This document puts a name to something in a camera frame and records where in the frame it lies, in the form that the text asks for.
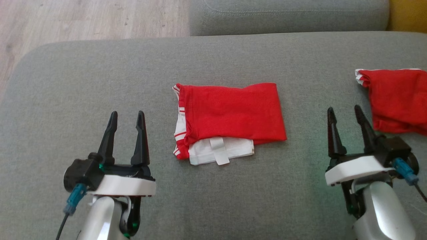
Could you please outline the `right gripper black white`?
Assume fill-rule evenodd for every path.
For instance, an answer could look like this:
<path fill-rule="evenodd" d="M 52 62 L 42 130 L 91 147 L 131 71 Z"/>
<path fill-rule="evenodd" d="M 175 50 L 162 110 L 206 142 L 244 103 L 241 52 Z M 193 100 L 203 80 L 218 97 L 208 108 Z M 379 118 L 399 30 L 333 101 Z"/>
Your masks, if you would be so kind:
<path fill-rule="evenodd" d="M 395 170 L 392 166 L 384 166 L 376 156 L 366 155 L 374 154 L 377 135 L 360 105 L 354 106 L 354 112 L 361 127 L 365 154 L 346 155 L 347 150 L 338 133 L 334 110 L 332 107 L 327 110 L 328 156 L 331 158 L 325 171 L 325 182 L 328 186 Z"/>

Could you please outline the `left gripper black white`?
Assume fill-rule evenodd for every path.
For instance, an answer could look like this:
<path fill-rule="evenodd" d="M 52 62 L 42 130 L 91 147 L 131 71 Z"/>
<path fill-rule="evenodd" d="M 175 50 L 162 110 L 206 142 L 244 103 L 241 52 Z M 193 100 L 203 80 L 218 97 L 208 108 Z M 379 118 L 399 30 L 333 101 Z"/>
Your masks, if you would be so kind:
<path fill-rule="evenodd" d="M 114 136 L 117 129 L 118 112 L 113 111 L 102 137 L 97 155 L 103 164 L 101 170 L 105 173 L 96 190 L 89 190 L 92 195 L 103 196 L 154 196 L 156 181 L 151 176 L 148 139 L 143 111 L 137 116 L 137 140 L 131 165 L 114 165 L 113 157 Z"/>

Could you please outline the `red shorts with elastic waist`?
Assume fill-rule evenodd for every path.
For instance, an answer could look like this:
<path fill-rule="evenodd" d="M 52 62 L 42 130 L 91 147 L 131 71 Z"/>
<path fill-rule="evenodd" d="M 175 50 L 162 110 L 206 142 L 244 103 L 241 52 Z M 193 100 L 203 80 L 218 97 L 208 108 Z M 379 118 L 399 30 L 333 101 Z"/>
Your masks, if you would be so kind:
<path fill-rule="evenodd" d="M 427 71 L 356 69 L 355 77 L 368 89 L 376 131 L 427 136 Z"/>

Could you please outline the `red jersey with white trim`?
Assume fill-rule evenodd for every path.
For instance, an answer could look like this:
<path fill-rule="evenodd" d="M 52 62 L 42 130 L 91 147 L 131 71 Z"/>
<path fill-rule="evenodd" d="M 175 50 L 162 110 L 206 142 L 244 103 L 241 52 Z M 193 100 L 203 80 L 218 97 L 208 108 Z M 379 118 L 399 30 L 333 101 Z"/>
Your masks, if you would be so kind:
<path fill-rule="evenodd" d="M 174 155 L 197 166 L 253 155 L 255 146 L 287 140 L 276 83 L 244 88 L 176 84 Z"/>

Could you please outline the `yellow sofa back cushion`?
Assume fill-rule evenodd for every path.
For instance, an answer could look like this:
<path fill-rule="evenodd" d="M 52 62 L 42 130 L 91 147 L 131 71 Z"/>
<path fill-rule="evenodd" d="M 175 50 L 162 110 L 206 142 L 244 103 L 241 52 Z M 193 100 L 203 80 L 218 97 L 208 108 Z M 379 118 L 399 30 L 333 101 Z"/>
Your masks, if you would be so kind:
<path fill-rule="evenodd" d="M 388 31 L 427 33 L 427 0 L 389 0 Z"/>

